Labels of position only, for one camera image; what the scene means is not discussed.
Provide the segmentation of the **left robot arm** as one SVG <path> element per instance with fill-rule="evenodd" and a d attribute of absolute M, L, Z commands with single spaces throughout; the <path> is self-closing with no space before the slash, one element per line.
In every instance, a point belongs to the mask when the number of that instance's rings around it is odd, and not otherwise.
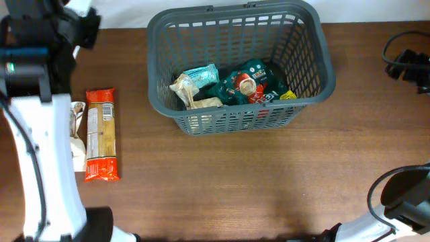
<path fill-rule="evenodd" d="M 138 241 L 110 208 L 82 204 L 69 138 L 71 75 L 101 18 L 90 1 L 7 1 L 1 20 L 1 109 L 24 187 L 20 241 Z"/>

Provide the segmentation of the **light blue wipes pack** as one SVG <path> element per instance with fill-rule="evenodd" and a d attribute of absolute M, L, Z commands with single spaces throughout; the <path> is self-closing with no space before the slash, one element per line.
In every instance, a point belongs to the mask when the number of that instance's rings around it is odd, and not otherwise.
<path fill-rule="evenodd" d="M 215 64 L 186 70 L 183 73 L 189 76 L 199 89 L 219 82 L 218 69 Z"/>

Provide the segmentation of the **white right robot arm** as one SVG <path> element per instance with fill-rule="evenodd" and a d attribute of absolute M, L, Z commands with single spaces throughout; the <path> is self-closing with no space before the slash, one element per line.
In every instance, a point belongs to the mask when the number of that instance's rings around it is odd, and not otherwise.
<path fill-rule="evenodd" d="M 389 77 L 415 83 L 429 94 L 429 55 L 406 49 L 394 60 L 382 55 Z M 429 164 L 407 165 L 386 172 L 370 187 L 368 213 L 337 224 L 314 241 L 394 241 L 429 232 Z"/>

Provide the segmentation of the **beige paper bag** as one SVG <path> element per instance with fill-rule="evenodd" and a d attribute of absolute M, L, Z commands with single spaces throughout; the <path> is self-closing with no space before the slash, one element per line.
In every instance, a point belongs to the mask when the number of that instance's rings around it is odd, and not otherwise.
<path fill-rule="evenodd" d="M 186 110 L 221 108 L 223 106 L 218 97 L 195 101 L 194 96 L 200 90 L 191 77 L 186 74 L 180 74 L 169 88 L 183 102 Z M 225 118 L 224 114 L 195 114 L 176 119 L 176 121 L 187 134 L 208 134 L 209 132 L 224 132 L 227 128 Z"/>

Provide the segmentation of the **green red snack bag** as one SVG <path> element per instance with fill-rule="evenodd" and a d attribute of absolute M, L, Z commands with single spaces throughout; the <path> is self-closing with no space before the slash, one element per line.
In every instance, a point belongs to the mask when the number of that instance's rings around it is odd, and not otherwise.
<path fill-rule="evenodd" d="M 219 75 L 219 82 L 206 89 L 204 96 L 217 97 L 227 106 L 297 98 L 286 84 L 286 74 L 274 63 L 251 59 L 233 69 L 220 70 Z"/>

